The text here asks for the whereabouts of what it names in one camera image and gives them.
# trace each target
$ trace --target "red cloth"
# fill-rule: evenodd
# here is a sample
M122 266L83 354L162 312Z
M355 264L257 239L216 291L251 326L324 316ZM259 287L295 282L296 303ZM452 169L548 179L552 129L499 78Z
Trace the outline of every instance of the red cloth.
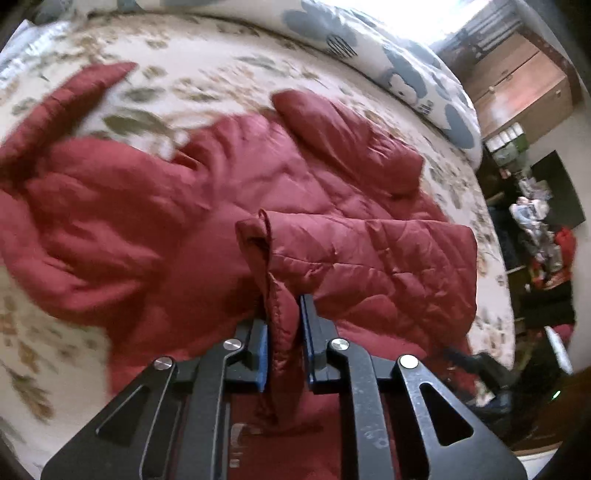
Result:
M156 356L230 336L262 291L270 388L235 402L236 418L263 428L238 474L335 478L337 402L305 391L294 295L313 293L370 353L413 353L443 373L437 354L467 350L476 311L473 233L420 191L413 149L311 92L194 132L170 163L59 141L133 66L77 74L0 149L4 261L49 313L107 328L114 391Z

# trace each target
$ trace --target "red puffer jacket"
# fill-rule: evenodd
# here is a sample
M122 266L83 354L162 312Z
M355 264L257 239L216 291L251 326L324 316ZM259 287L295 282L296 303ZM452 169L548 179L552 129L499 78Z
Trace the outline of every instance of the red puffer jacket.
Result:
M313 293L370 353L442 372L437 354L467 349L475 315L473 233L420 191L414 150L311 92L194 132L170 163L60 140L133 67L83 70L0 149L2 257L43 309L107 329L114 391L156 356L227 338L263 292L270 387L236 409L263 428L238 474L335 478L337 401L305 392L294 296Z

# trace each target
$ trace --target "floral bed sheet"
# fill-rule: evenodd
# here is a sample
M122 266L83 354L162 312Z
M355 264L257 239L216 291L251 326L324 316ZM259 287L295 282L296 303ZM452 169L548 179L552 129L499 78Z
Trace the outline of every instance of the floral bed sheet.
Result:
M421 188L478 240L473 351L511 366L515 337L505 267L465 154L413 110L347 65L268 32L197 15L105 15L60 25L0 70L0 138L82 66L134 61L74 135L133 145L167 161L186 129L271 106L272 92L310 89L343 102L424 158ZM35 478L109 400L109 341L50 317L0 267L0 435Z

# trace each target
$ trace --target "bed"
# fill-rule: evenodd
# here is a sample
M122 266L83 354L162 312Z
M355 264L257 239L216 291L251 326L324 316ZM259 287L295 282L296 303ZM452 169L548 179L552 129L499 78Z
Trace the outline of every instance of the bed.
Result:
M471 227L478 242L470 346L512 366L514 319L498 240L473 172L477 162L425 116L316 48L193 13L110 13L53 24L5 63L0 137L82 66L124 60L139 66L74 135L111 138L166 161L186 141L186 129L269 108L270 93L296 88L337 99L414 147L425 159L421 188L450 221ZM109 340L98 328L45 314L4 267L0 289L0 433L39 478L47 460L108 401Z

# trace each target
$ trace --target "wooden cabinet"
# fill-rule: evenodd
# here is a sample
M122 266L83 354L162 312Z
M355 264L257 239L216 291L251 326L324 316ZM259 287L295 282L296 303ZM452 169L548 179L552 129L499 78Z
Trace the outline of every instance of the wooden cabinet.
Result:
M519 122L532 144L573 111L566 74L519 34L477 64L466 91L485 140Z

